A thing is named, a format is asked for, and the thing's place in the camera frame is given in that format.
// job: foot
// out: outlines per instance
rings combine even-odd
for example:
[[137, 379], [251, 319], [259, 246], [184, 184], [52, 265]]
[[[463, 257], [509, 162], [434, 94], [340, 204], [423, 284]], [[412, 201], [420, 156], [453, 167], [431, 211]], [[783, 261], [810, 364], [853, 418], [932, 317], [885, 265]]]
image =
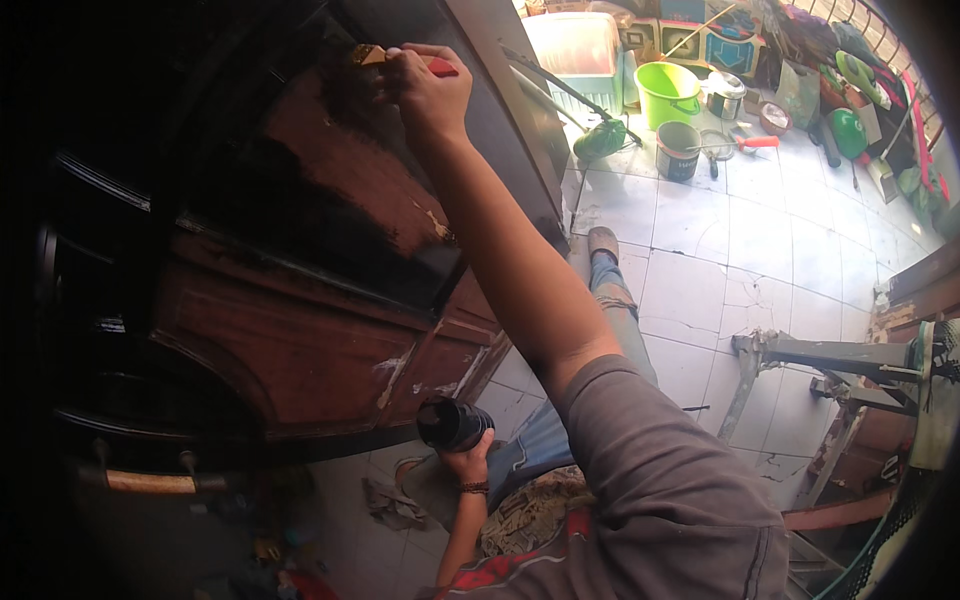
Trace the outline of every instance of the foot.
[[620, 264], [620, 245], [610, 228], [591, 229], [587, 234], [587, 250], [590, 258], [593, 258], [596, 252], [606, 252], [613, 258], [613, 262]]

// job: green plastic item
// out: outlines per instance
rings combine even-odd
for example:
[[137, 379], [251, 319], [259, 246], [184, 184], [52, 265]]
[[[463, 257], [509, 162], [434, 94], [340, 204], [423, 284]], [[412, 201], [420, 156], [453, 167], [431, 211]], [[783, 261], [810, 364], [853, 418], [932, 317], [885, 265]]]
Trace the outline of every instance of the green plastic item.
[[603, 121], [573, 142], [573, 154], [581, 160], [599, 160], [623, 148], [627, 126], [619, 119]]
[[836, 53], [837, 69], [851, 84], [856, 85], [860, 91], [867, 94], [874, 104], [880, 104], [882, 98], [880, 93], [874, 87], [876, 75], [874, 69], [863, 60], [858, 59], [852, 54], [847, 54], [843, 50], [837, 50]]
[[636, 70], [634, 80], [650, 129], [656, 131], [667, 121], [688, 124], [700, 113], [700, 80], [689, 69], [672, 62], [647, 62]]
[[829, 115], [829, 123], [841, 155], [853, 159], [867, 149], [867, 132], [852, 110], [838, 108]]

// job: ripped jeans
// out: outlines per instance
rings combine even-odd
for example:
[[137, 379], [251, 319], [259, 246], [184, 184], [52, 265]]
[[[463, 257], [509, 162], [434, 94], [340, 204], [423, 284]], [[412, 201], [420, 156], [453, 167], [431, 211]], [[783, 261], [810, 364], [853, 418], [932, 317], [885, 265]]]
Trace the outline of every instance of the ripped jeans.
[[[657, 386], [657, 374], [637, 326], [636, 304], [619, 267], [605, 252], [597, 252], [590, 260], [589, 288], [603, 308], [624, 355], [647, 381]], [[488, 509], [495, 508], [505, 493], [518, 485], [573, 462], [564, 424], [553, 404], [546, 401], [511, 441], [487, 455], [491, 490]], [[457, 483], [453, 473], [433, 455], [406, 473], [402, 488], [403, 493], [450, 531], [457, 515]]]

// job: bracelet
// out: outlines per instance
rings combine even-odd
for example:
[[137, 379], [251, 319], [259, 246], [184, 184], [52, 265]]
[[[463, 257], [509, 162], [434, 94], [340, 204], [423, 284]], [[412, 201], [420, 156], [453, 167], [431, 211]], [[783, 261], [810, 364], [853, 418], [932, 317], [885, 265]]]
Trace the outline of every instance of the bracelet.
[[489, 481], [478, 481], [476, 483], [462, 483], [457, 488], [460, 493], [487, 493], [490, 491]]

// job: bucket handle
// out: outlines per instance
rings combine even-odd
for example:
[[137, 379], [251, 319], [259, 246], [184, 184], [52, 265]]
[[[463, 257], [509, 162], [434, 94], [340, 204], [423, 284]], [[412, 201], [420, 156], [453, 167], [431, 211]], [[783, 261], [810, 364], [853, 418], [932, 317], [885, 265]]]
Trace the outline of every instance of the bucket handle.
[[670, 101], [670, 106], [673, 107], [673, 108], [675, 108], [676, 110], [679, 110], [679, 111], [682, 112], [683, 114], [688, 114], [688, 115], [690, 115], [691, 117], [692, 117], [693, 115], [695, 115], [695, 114], [700, 114], [700, 103], [697, 102], [697, 99], [696, 99], [696, 98], [693, 99], [693, 108], [684, 108], [684, 107], [680, 106], [680, 102], [682, 102], [682, 101], [681, 101], [681, 100], [671, 100], [671, 101]]

